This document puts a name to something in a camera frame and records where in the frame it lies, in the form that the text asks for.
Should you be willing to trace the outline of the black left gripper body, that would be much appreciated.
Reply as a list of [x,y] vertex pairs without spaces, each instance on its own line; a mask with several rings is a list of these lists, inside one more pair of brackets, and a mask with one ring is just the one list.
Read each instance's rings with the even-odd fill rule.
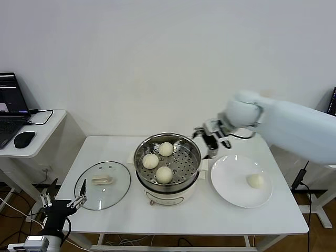
[[71,200],[55,199],[51,207],[47,207],[45,212],[47,220],[44,225],[44,231],[57,230],[62,231],[66,218],[73,214],[73,209],[68,206]]

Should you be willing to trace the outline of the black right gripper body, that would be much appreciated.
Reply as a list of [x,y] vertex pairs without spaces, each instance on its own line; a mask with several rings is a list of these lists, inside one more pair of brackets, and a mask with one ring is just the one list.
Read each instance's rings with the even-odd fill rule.
[[204,142],[208,148],[208,150],[215,151],[218,149],[218,143],[216,138],[213,135],[208,135],[206,132],[204,133]]

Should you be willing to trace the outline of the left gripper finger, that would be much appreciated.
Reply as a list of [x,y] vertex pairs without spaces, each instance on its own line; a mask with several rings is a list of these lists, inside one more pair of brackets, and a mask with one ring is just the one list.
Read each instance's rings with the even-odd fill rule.
[[67,204],[67,207],[79,209],[87,201],[86,197],[86,179],[84,179],[79,191],[79,195],[75,197],[73,201]]
[[40,198],[43,208],[52,207],[52,201],[55,199],[58,192],[57,181],[58,179],[56,178],[46,190],[41,192]]

